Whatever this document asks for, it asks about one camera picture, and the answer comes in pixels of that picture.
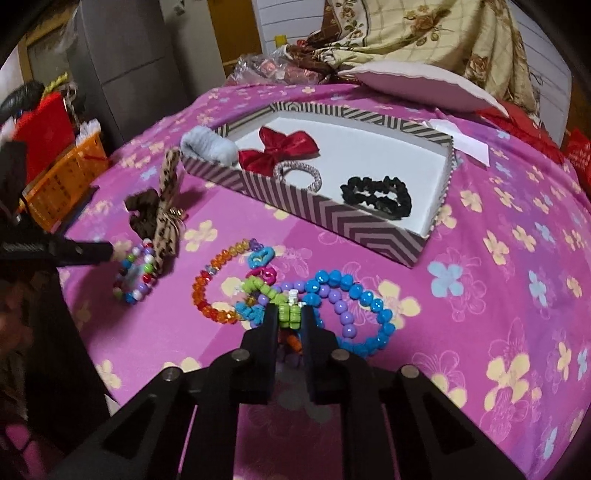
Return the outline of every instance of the red bow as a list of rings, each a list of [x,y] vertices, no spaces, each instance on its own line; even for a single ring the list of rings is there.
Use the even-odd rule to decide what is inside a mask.
[[[273,176],[273,168],[280,161],[307,157],[319,150],[314,139],[301,130],[285,135],[269,127],[261,127],[259,137],[265,145],[265,151],[240,150],[238,158],[243,170],[267,177]]]

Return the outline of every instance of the bed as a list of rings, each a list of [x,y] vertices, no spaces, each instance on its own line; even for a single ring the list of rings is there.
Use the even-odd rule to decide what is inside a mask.
[[[415,121],[447,118],[490,146],[491,166],[457,153],[446,204],[412,270],[187,175],[179,200],[188,213],[180,254],[143,302],[128,307],[113,298],[117,262],[60,271],[74,321],[114,398],[125,403],[163,366],[200,368],[239,345],[249,325],[203,317],[191,303],[191,285],[221,249],[256,237],[275,247],[280,281],[337,268],[378,292],[395,312],[398,330],[369,362],[388,369],[414,363],[529,479],[543,479],[591,402],[591,216],[569,163],[554,164],[495,128],[403,105],[362,86],[226,87],[120,148],[68,236],[111,241],[122,260],[139,241],[124,199],[157,186],[164,151],[195,125],[220,125],[279,100],[349,105]],[[230,262],[212,280],[208,299],[228,304],[246,270],[243,258]],[[350,308],[357,308],[360,335],[374,332],[375,315]],[[328,329],[339,331],[334,314],[323,317]],[[341,478],[337,410],[309,402],[300,369],[284,364],[277,377],[269,407],[241,408],[235,478]]]

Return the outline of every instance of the orange crystal bracelet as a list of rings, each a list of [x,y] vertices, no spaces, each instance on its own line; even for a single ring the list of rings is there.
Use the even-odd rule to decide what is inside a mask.
[[[193,304],[204,316],[212,319],[214,322],[236,323],[237,321],[242,320],[242,316],[237,312],[218,310],[212,307],[205,298],[205,288],[212,280],[213,276],[221,270],[227,262],[249,250],[250,242],[247,239],[244,239],[242,242],[232,245],[227,250],[222,250],[214,259],[212,259],[210,265],[207,265],[205,270],[201,270],[199,276],[195,277],[195,282],[193,283]]]

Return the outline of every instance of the white wall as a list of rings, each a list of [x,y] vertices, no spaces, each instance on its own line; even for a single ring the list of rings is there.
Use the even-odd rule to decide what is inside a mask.
[[[275,50],[276,35],[295,43],[322,26],[324,0],[252,0],[252,6],[264,53]]]
[[[540,89],[540,118],[552,140],[560,146],[569,117],[570,69],[540,26],[511,0],[507,3],[519,23],[530,70],[542,78],[543,85],[532,78],[534,87]]]
[[[160,0],[181,79],[191,99],[226,80],[207,0],[186,0],[185,13],[173,11],[178,0]]]
[[[15,47],[2,67],[0,67],[0,103],[15,88],[23,84],[21,65],[18,61],[18,51]]]

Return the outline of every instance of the white paper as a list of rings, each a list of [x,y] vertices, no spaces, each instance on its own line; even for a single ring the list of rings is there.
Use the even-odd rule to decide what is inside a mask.
[[[460,129],[449,120],[433,119],[424,122],[428,127],[453,137],[453,148],[464,152],[487,167],[491,166],[488,157],[488,145],[476,138],[463,134]]]

